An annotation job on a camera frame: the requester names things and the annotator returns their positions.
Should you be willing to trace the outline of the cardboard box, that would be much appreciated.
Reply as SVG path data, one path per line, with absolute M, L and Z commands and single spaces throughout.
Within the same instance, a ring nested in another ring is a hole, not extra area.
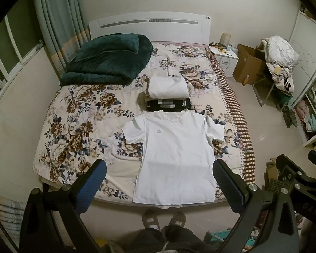
M 264 78 L 266 69 L 264 53 L 240 43 L 237 45 L 237 49 L 238 62 L 233 72 L 235 81 L 252 85 Z

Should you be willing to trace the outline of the beige lamp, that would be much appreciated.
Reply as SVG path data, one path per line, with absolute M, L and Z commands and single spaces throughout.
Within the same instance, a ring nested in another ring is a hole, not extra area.
M 231 35 L 229 33 L 223 33 L 220 37 L 219 43 L 223 46 L 229 45 Z

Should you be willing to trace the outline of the right grey slipper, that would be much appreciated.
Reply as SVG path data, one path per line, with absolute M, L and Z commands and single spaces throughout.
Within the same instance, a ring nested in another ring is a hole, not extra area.
M 184 227 L 186 220 L 187 218 L 184 213 L 181 213 L 181 212 L 175 213 L 175 215 L 171 218 L 169 222 L 169 226 Z

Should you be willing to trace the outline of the black patterned folded garment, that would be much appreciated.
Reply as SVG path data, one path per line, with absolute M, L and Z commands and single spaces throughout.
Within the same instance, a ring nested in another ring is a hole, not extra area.
M 181 112 L 191 108 L 191 101 L 187 99 L 152 99 L 147 102 L 147 111 Z

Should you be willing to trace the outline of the white t-shirt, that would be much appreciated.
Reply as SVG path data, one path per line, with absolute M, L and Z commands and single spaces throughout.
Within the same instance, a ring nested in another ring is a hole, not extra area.
M 155 111 L 126 123 L 123 134 L 127 144 L 143 145 L 133 202 L 156 206 L 214 202 L 212 142 L 224 142 L 223 125 L 190 110 Z

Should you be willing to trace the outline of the white nightstand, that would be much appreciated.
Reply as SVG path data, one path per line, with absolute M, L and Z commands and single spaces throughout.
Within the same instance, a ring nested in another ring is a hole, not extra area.
M 224 71 L 225 76 L 231 78 L 238 63 L 238 56 L 232 50 L 222 50 L 210 44 L 208 47 Z

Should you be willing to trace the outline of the white clothes pile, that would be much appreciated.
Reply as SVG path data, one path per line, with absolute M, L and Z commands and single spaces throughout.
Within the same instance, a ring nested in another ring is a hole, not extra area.
M 293 71 L 299 60 L 290 43 L 279 35 L 262 38 L 260 43 L 264 51 L 265 62 L 275 86 L 287 94 L 295 90 Z

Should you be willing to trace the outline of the dark green folded blanket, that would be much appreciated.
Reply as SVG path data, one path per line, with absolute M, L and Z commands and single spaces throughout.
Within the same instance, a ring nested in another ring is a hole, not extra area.
M 66 66 L 60 85 L 129 85 L 147 66 L 153 52 L 142 34 L 114 33 L 83 44 Z

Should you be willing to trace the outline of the chair with clothes pile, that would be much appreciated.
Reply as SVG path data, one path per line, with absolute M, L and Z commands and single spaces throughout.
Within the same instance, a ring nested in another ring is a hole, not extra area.
M 282 111 L 285 106 L 289 105 L 292 98 L 292 94 L 279 90 L 275 83 L 266 77 L 256 81 L 252 88 L 261 107 L 273 105 L 278 111 Z

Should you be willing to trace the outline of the grey slipper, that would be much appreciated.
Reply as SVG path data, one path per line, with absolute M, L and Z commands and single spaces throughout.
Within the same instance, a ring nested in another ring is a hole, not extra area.
M 175 215 L 171 218 L 169 222 L 169 226 L 184 227 L 186 220 L 187 218 L 184 213 L 181 213 L 181 212 L 175 213 Z
M 145 211 L 141 218 L 145 229 L 155 229 L 160 231 L 157 215 L 152 210 Z

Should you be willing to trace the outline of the green striped curtain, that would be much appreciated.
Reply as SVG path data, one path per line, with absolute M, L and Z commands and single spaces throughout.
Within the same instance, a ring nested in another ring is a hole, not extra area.
M 82 45 L 90 40 L 80 0 L 34 0 L 34 5 L 50 60 L 62 76 Z

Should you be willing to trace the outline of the folded beige garment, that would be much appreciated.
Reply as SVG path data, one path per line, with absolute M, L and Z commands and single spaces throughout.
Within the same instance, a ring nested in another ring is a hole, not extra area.
M 165 100 L 173 100 L 174 101 L 174 100 L 176 100 L 176 101 L 179 101 L 179 100 L 185 100 L 185 99 L 191 97 L 191 95 L 192 95 L 192 91 L 189 91 L 188 96 L 182 97 L 182 98 L 171 98 L 171 97 L 169 97 L 169 98 L 152 98 L 149 96 L 147 91 L 144 91 L 141 93 L 141 96 L 144 98 L 145 102 L 152 101 L 152 100 L 161 100 L 161 101 L 165 101 Z

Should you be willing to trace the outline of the left grey slipper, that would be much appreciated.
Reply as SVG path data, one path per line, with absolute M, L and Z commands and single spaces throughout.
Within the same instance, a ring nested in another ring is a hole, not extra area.
M 145 229 L 155 229 L 160 231 L 157 215 L 152 210 L 145 211 L 141 218 Z

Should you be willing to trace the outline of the floral bed blanket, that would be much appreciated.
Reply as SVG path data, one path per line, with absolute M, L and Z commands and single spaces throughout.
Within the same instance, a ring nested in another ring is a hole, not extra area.
M 131 205 L 143 147 L 126 144 L 122 128 L 146 111 L 145 92 L 155 73 L 181 75 L 191 88 L 191 110 L 225 128 L 214 142 L 217 158 L 248 184 L 255 182 L 255 157 L 236 94 L 209 48 L 199 44 L 153 44 L 151 59 L 130 85 L 64 86 L 48 107 L 33 171 L 54 187 L 72 184 L 97 159 L 107 177 L 96 198 Z

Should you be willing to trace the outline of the white bed headboard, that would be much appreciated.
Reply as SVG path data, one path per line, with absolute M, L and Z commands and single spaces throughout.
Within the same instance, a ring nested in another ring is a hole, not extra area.
M 207 45 L 211 17 L 175 11 L 147 11 L 90 21 L 89 29 L 92 39 L 113 33 L 134 33 L 145 35 L 152 42 Z

